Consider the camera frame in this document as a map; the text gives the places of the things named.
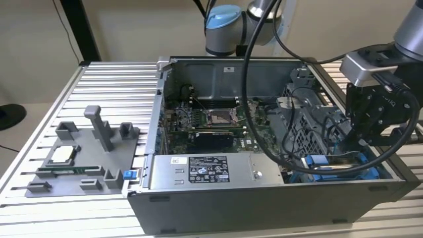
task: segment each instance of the black cable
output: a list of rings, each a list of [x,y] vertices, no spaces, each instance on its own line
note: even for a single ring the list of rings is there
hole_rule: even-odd
[[[206,29],[207,29],[207,21],[210,19],[210,15],[211,15],[211,9],[213,9],[215,4],[217,4],[217,0],[209,0],[207,1],[206,18],[205,18],[205,35],[206,35]]]
[[[279,9],[279,6],[281,6],[281,3],[282,3],[282,0],[278,0],[278,3],[277,3],[277,9]],[[327,59],[327,60],[322,60],[322,61],[317,61],[317,60],[313,60],[313,59],[307,59],[302,56],[299,56],[297,53],[294,53],[289,47],[285,45],[285,43],[282,42],[281,38],[279,38],[279,35],[278,35],[278,28],[277,28],[277,14],[274,15],[274,27],[273,27],[273,31],[274,31],[274,36],[275,36],[275,39],[281,45],[281,47],[285,49],[285,51],[287,51],[287,53],[294,57],[297,58],[298,60],[306,62],[306,63],[311,63],[311,64],[326,64],[326,63],[331,63],[334,61],[338,61],[341,60],[342,58],[346,57],[346,54],[342,54],[341,56],[337,56],[331,59]],[[359,49],[357,49],[355,51],[359,51],[359,50],[363,50],[366,49],[367,47],[375,47],[375,46],[385,46],[387,44],[377,44],[377,45],[371,45],[371,46],[366,46],[366,47],[362,47]]]
[[[325,134],[326,125],[327,125],[327,123],[329,123],[329,120],[331,120],[333,126],[337,127],[337,129],[339,130],[339,132],[341,132],[341,133],[343,134],[343,136],[346,137],[347,135],[346,135],[345,131],[341,129],[341,127],[338,126],[337,121],[335,121],[334,118],[331,118],[330,116],[326,116],[325,119],[323,119],[323,125],[325,125],[325,126],[322,127],[322,134]]]
[[[0,145],[0,148],[7,149],[7,150],[11,150],[11,151],[14,151],[14,152],[18,152],[18,153],[19,153],[19,150],[15,150],[15,149],[12,149],[12,148],[8,148],[7,146]]]
[[[350,120],[350,119],[345,119],[345,120],[339,121],[337,124],[334,124],[334,125],[331,125],[331,126],[329,127],[329,130],[327,130],[327,132],[326,132],[326,138],[330,138],[333,129],[334,129],[335,127],[337,127],[337,129],[339,130],[339,132],[343,134],[343,136],[346,136],[343,130],[338,127],[338,125],[342,124],[342,123],[345,123],[345,122],[349,121],[349,120]]]
[[[270,149],[266,146],[266,142],[263,140],[263,138],[261,137],[257,127],[254,125],[253,122],[253,117],[251,117],[251,112],[250,112],[250,108],[249,108],[249,98],[247,98],[247,74],[249,74],[249,64],[250,64],[250,58],[251,58],[251,53],[253,53],[253,49],[254,49],[254,45],[257,43],[258,37],[259,37],[259,33],[261,30],[263,28],[263,24],[266,22],[266,19],[270,15],[270,12],[275,6],[277,0],[273,0],[270,5],[267,6],[265,13],[261,17],[261,20],[258,22],[257,28],[254,30],[253,33],[253,37],[251,37],[251,41],[249,43],[249,47],[247,47],[247,51],[246,51],[246,56],[245,56],[245,61],[243,61],[243,66],[242,66],[242,78],[241,78],[241,83],[242,83],[242,107],[245,110],[245,114],[246,114],[246,119],[247,119],[247,123],[250,126],[250,130],[257,138],[258,144],[265,152],[265,154],[270,157],[270,159],[279,165],[282,165],[283,167],[286,167],[287,169],[307,173],[307,174],[314,174],[314,175],[343,175],[343,174],[350,174],[350,173],[355,173],[358,171],[366,170],[369,168],[373,168],[375,165],[379,165],[383,161],[386,161],[390,156],[399,150],[399,148],[403,146],[403,144],[407,142],[414,129],[417,127],[418,124],[418,120],[419,120],[419,112],[421,112],[421,106],[419,106],[419,102],[414,96],[414,94],[410,91],[405,91],[402,92],[402,96],[406,98],[406,101],[409,102],[409,105],[411,106],[411,119],[409,121],[409,125],[407,128],[405,130],[405,133],[402,135],[402,137],[399,138],[399,140],[397,141],[397,143],[382,153],[381,156],[378,156],[374,160],[371,160],[370,162],[367,162],[363,165],[359,166],[354,166],[351,168],[347,169],[339,169],[339,170],[311,170],[311,169],[306,169],[305,167],[297,166],[293,163],[290,163],[283,156],[277,157],[273,152],[270,151]]]
[[[58,13],[58,16],[59,16],[60,23],[62,23],[62,25],[63,25],[63,27],[64,27],[64,30],[66,30],[66,32],[67,32],[68,42],[70,42],[70,45],[71,45],[71,49],[72,49],[74,55],[75,55],[75,57],[76,57],[76,63],[79,64],[80,60],[79,60],[79,57],[78,57],[76,52],[75,52],[75,49],[74,49],[70,32],[68,32],[68,29],[67,29],[67,27],[66,27],[64,21],[62,20],[62,16],[60,16],[60,13],[59,13],[59,10],[58,10],[58,6],[56,6],[55,0],[52,0],[52,2],[54,2],[54,5],[55,5],[55,9],[56,9],[56,13]]]
[[[203,18],[206,18],[206,11],[205,11],[205,7],[203,7],[203,4],[202,4],[201,0],[193,0],[193,1],[197,4],[197,6],[198,6],[198,8],[201,10]]]

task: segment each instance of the warning label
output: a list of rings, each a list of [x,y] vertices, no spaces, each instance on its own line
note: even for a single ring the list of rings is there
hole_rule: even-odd
[[[230,168],[226,156],[190,157],[191,183],[230,182]]]

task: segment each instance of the blue tab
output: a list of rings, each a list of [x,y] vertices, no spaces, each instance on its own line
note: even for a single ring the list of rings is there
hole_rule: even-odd
[[[127,170],[124,171],[124,180],[134,180],[138,179],[138,172]]]
[[[217,29],[231,24],[241,16],[242,9],[237,5],[221,5],[211,9],[207,28]]]
[[[315,162],[315,164],[319,165],[327,165],[330,163],[329,159],[326,158],[326,155],[313,155],[311,159]]]

